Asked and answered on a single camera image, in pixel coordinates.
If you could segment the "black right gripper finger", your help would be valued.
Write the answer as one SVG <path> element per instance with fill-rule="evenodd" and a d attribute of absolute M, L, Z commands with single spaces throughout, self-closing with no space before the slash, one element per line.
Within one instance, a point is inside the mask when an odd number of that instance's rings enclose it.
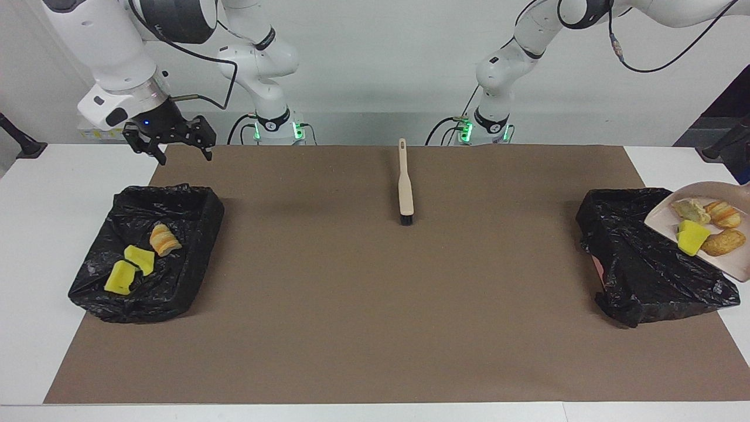
<path fill-rule="evenodd" d="M 161 150 L 158 141 L 145 141 L 137 126 L 124 126 L 123 137 L 135 153 L 147 154 L 155 158 L 159 165 L 166 165 L 166 155 Z"/>
<path fill-rule="evenodd" d="M 216 133 L 208 120 L 202 115 L 186 122 L 186 144 L 198 148 L 206 161 L 213 158 L 212 149 L 216 146 Z"/>

